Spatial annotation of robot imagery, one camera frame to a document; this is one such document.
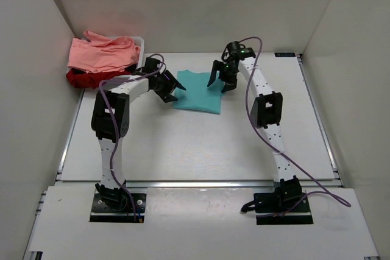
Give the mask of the pink t shirt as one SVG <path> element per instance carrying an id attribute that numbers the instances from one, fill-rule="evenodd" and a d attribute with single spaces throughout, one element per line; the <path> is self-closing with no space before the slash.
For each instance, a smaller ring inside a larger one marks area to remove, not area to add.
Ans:
<path id="1" fill-rule="evenodd" d="M 138 61 L 140 47 L 128 36 L 109 38 L 92 31 L 74 38 L 68 57 L 68 68 L 87 73 L 121 72 Z"/>

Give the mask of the red t shirt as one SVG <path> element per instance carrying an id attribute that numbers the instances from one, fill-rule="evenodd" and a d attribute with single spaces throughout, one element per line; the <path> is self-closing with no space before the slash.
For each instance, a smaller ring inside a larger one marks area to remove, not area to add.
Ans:
<path id="1" fill-rule="evenodd" d="M 99 86 L 99 83 L 102 80 L 112 79 L 113 77 L 120 75 L 121 72 L 87 73 L 73 68 L 66 73 L 66 79 L 73 87 L 77 89 L 95 89 Z"/>

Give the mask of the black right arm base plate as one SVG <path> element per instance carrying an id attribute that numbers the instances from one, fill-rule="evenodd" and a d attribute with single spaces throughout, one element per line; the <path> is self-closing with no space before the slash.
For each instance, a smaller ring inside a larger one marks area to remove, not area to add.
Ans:
<path id="1" fill-rule="evenodd" d="M 314 223 L 307 194 L 296 181 L 281 181 L 271 192 L 256 192 L 240 213 L 254 212 L 257 225 L 311 225 Z"/>

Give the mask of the aluminium table rail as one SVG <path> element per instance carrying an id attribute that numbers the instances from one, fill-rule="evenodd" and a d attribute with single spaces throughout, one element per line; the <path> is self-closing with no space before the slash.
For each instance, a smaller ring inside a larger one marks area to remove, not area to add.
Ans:
<path id="1" fill-rule="evenodd" d="M 128 181 L 128 188 L 271 188 L 271 180 Z"/>

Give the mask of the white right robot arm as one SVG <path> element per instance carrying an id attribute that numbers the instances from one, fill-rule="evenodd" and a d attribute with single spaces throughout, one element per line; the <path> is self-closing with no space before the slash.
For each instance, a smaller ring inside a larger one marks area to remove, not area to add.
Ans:
<path id="1" fill-rule="evenodd" d="M 247 81 L 246 95 L 252 93 L 254 96 L 251 108 L 246 102 L 249 122 L 263 142 L 272 150 L 275 165 L 271 202 L 279 211 L 288 211 L 301 198 L 302 187 L 291 160 L 285 154 L 280 126 L 283 96 L 270 86 L 254 57 L 244 60 L 229 58 L 226 62 L 215 60 L 208 86 L 211 86 L 216 79 L 220 79 L 224 82 L 222 89 L 224 93 L 234 90 L 239 73 Z"/>

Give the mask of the teal t shirt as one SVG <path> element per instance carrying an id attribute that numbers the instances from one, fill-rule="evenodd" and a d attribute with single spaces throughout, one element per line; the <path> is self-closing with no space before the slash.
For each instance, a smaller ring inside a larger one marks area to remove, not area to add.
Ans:
<path id="1" fill-rule="evenodd" d="M 177 80 L 186 88 L 176 88 L 174 96 L 178 101 L 173 102 L 177 110 L 200 111 L 211 114 L 221 113 L 221 93 L 224 83 L 216 79 L 212 85 L 207 86 L 210 73 L 195 73 L 189 70 L 178 71 Z"/>

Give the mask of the white plastic basket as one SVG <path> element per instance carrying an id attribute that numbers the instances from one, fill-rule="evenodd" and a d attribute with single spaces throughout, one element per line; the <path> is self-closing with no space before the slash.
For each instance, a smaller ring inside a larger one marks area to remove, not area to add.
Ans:
<path id="1" fill-rule="evenodd" d="M 120 80 L 128 79 L 137 69 L 141 68 L 144 65 L 144 39 L 138 36 L 131 36 L 131 38 L 134 40 L 135 45 L 140 47 L 140 53 L 139 53 L 137 64 L 132 65 L 130 67 L 132 70 L 131 72 L 117 76 L 115 77 L 115 79 L 120 79 Z"/>

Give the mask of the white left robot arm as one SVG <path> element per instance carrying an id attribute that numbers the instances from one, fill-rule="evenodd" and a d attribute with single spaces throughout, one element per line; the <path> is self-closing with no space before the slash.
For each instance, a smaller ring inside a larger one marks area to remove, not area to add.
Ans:
<path id="1" fill-rule="evenodd" d="M 168 71 L 152 72 L 128 78 L 103 80 L 96 93 L 91 128 L 101 150 L 102 179 L 96 185 L 101 200 L 114 211 L 135 202 L 126 188 L 122 169 L 122 142 L 130 129 L 130 104 L 141 95 L 153 91 L 163 102 L 178 100 L 174 90 L 186 88 Z"/>

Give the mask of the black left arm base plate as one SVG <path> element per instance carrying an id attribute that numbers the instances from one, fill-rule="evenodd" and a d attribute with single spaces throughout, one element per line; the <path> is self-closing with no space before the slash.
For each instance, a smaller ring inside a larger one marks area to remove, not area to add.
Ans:
<path id="1" fill-rule="evenodd" d="M 94 194 L 91 205 L 90 222 L 99 223 L 143 223 L 146 211 L 147 194 L 133 193 L 135 211 L 129 199 L 122 198 L 119 205 L 107 204 L 99 193 Z"/>

